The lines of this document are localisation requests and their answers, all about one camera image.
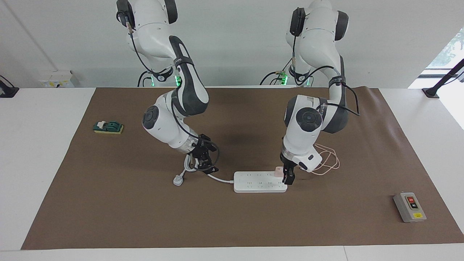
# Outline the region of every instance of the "brown paper sheet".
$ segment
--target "brown paper sheet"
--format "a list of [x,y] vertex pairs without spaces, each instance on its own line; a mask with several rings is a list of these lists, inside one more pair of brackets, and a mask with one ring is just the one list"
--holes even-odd
[[[356,88],[361,117],[350,115],[344,130],[317,140],[336,150],[341,167],[324,176],[297,170],[283,194],[237,194],[202,172],[174,186],[185,155],[141,125],[146,108],[166,91],[96,90],[22,249],[464,242],[379,90]],[[224,179],[281,165],[288,100],[328,95],[317,88],[208,92],[207,111],[186,122],[219,145],[216,176]],[[354,106],[351,97],[348,104]],[[123,133],[94,133],[101,120],[124,124]],[[401,191],[416,194],[425,222],[401,221],[392,200]]]

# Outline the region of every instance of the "black button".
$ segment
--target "black button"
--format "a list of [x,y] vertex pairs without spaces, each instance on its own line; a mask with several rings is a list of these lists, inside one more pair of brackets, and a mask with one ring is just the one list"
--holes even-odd
[[300,163],[298,163],[298,165],[300,165],[300,167],[302,167],[304,170],[307,170],[308,167],[306,167],[306,165],[300,161]]

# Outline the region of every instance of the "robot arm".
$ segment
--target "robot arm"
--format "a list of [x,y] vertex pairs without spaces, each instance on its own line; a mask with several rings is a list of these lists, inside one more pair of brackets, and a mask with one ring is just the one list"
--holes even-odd
[[[209,97],[187,48],[171,33],[169,24],[177,19],[174,0],[138,0],[133,10],[127,0],[118,0],[117,7],[119,20],[129,30],[129,46],[147,57],[150,71],[154,73],[153,69],[167,68],[173,63],[182,80],[178,88],[159,96],[146,110],[143,127],[171,148],[192,154],[199,160],[198,170],[207,174],[218,171],[209,157],[209,151],[217,148],[207,136],[198,135],[184,123],[184,118],[206,110]],[[166,78],[160,73],[156,75],[158,83]]]
[[348,16],[334,12],[328,0],[316,0],[293,13],[286,37],[290,46],[295,41],[295,62],[290,74],[296,76],[300,85],[298,80],[304,82],[308,78],[306,71],[310,67],[322,67],[319,70],[329,80],[330,97],[327,100],[297,95],[288,102],[284,119],[287,132],[280,154],[285,184],[293,183],[295,166],[311,172],[320,164],[322,158],[313,147],[320,131],[336,133],[348,122],[348,112],[342,108],[346,107],[343,58],[335,47],[335,41],[343,37],[347,27]]

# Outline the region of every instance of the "white plug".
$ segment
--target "white plug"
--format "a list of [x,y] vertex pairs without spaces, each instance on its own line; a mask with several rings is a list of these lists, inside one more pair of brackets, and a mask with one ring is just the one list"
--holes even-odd
[[180,185],[182,185],[182,182],[184,182],[183,175],[176,175],[174,180],[173,180],[174,185],[179,187]]

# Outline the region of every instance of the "power strip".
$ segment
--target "power strip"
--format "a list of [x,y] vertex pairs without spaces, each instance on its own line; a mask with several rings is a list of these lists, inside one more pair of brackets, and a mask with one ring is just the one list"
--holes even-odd
[[274,171],[237,171],[233,175],[233,190],[237,193],[283,193],[287,185]]

